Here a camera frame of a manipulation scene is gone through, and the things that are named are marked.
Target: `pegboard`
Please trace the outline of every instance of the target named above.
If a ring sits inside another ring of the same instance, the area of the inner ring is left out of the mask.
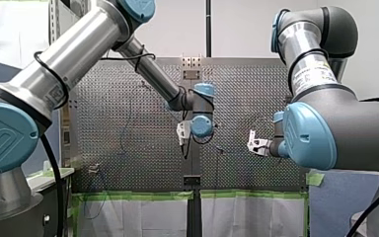
[[[180,58],[158,58],[181,80]],[[282,110],[286,70],[276,59],[203,58],[203,79],[217,87],[214,138],[200,148],[204,189],[300,191],[304,171],[289,160],[249,153],[253,128],[272,136],[271,118]],[[72,150],[78,170],[75,192],[180,191],[183,155],[176,135],[181,115],[126,62],[99,62],[72,93]],[[100,176],[88,172],[100,164]]]
[[[204,81],[217,88],[214,140],[201,147],[203,189],[299,191],[305,170],[291,159],[260,158],[247,148],[250,129],[273,137],[273,114],[289,95],[285,66],[276,59],[206,58]]]

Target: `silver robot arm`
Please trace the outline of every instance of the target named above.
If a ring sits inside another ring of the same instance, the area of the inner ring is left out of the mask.
[[[125,57],[146,52],[133,33],[154,11],[154,0],[101,0],[46,51],[35,54],[36,61],[0,83],[0,236],[42,236],[42,196],[32,194],[21,165],[50,127],[52,111],[67,102],[69,91],[108,50]],[[185,93],[153,58],[138,60],[137,72],[172,110],[194,111],[194,135],[210,135],[214,88],[198,84]]]
[[[379,171],[379,98],[360,102],[341,84],[357,40],[341,8],[277,15],[271,48],[288,68],[293,100],[274,115],[275,139],[255,139],[253,131],[250,150],[320,170]]]

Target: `white paper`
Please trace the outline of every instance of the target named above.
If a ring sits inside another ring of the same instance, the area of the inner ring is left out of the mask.
[[[143,230],[186,230],[187,201],[143,201]]]
[[[21,13],[16,2],[0,2],[0,41],[18,41]]]
[[[21,67],[20,44],[17,41],[0,41],[0,63]]]

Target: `blue cover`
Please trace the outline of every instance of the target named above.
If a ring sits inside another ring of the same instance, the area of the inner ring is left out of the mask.
[[[297,165],[329,170],[337,163],[337,147],[330,128],[311,106],[296,102],[284,112],[285,148]]]
[[[284,118],[284,112],[277,112],[273,114],[273,123],[282,121],[283,118]]]
[[[215,87],[208,83],[197,83],[194,85],[193,89],[200,95],[203,95],[211,101],[214,98]],[[190,123],[190,130],[193,135],[196,137],[206,137],[212,134],[213,132],[213,122],[212,115],[210,114],[201,114],[192,119]]]
[[[155,15],[155,0],[117,0],[117,2],[139,23],[147,23]]]
[[[38,128],[22,110],[0,103],[0,173],[20,167],[36,149]]]

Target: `wire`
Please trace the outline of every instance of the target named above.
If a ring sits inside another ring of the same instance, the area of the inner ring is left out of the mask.
[[[183,108],[183,120],[185,120],[187,118],[187,115],[188,115],[188,111],[186,110],[186,104],[187,104],[187,90],[185,87],[183,86],[179,86],[180,89],[182,90],[183,92],[183,99],[181,99],[181,107]]]
[[[103,57],[103,58],[101,58],[101,60],[102,61],[104,61],[104,60],[128,61],[128,60],[134,60],[134,59],[138,59],[138,58],[145,57],[145,56],[152,56],[153,59],[156,59],[156,55],[154,53],[144,53],[144,54],[139,54],[139,55],[130,56],[130,57]]]
[[[63,206],[63,183],[60,176],[60,170],[57,165],[56,157],[51,149],[50,143],[48,142],[45,134],[41,137],[42,145],[44,146],[45,153],[47,153],[48,160],[50,161],[51,168],[54,173],[54,180],[57,189],[57,237],[63,236],[63,224],[64,224],[64,206]]]
[[[34,53],[34,59],[36,60],[36,62],[39,63],[40,66],[42,66],[45,70],[47,70],[60,83],[61,89],[62,89],[63,94],[64,94],[64,100],[63,100],[63,102],[59,106],[57,106],[57,107],[54,108],[55,110],[57,110],[57,109],[62,108],[69,101],[69,90],[67,89],[67,86],[63,82],[63,80],[61,79],[61,77],[59,75],[57,75],[57,73],[53,69],[51,69],[50,67],[48,67],[47,64],[45,64],[43,61],[41,61],[41,59],[39,58],[39,55],[41,53],[42,53],[42,51],[35,52]]]
[[[98,176],[100,176],[101,180],[103,181],[103,185],[104,185],[104,189],[106,190],[106,194],[104,195],[103,203],[101,203],[100,208],[98,209],[97,213],[94,216],[92,216],[92,215],[91,216],[86,216],[88,197],[90,196],[89,193],[91,192],[91,187],[94,184],[94,179],[90,182],[90,184],[88,186],[87,195],[85,195],[84,199],[82,200],[82,202],[84,202],[84,217],[86,219],[89,219],[89,220],[96,219],[98,216],[100,216],[100,214],[101,214],[101,212],[102,212],[102,210],[104,208],[104,205],[106,204],[107,199],[109,197],[109,191],[108,191],[108,187],[107,187],[107,182],[106,182],[106,179],[104,178],[104,175],[101,173],[101,171],[97,173],[96,177],[98,177]]]
[[[356,230],[358,229],[358,227],[362,224],[362,222],[365,220],[365,218],[367,218],[367,216],[375,209],[377,208],[377,206],[379,206],[379,197],[374,200],[374,202],[372,202],[370,204],[370,206],[368,206],[368,208],[366,208],[364,210],[364,212],[362,212],[361,216],[359,216],[358,220],[353,224],[352,228],[350,228],[349,232],[346,234],[346,237],[352,237],[353,234],[356,232]]]
[[[156,55],[154,53],[143,53],[144,52],[144,44],[141,46],[140,53],[138,55],[129,56],[129,57],[103,57],[101,60],[114,60],[114,61],[128,61],[128,60],[134,60],[137,59],[135,65],[134,65],[134,72],[137,72],[138,66],[140,64],[140,60],[142,57],[145,56],[152,56],[154,60],[156,60]]]
[[[190,141],[191,141],[191,139],[190,139],[190,137],[192,136],[192,134],[190,134],[189,135],[189,144],[188,144],[188,146],[187,146],[187,152],[184,154],[184,145],[182,145],[181,146],[181,151],[183,152],[183,155],[184,155],[184,159],[188,159],[189,158],[189,154],[190,154]]]

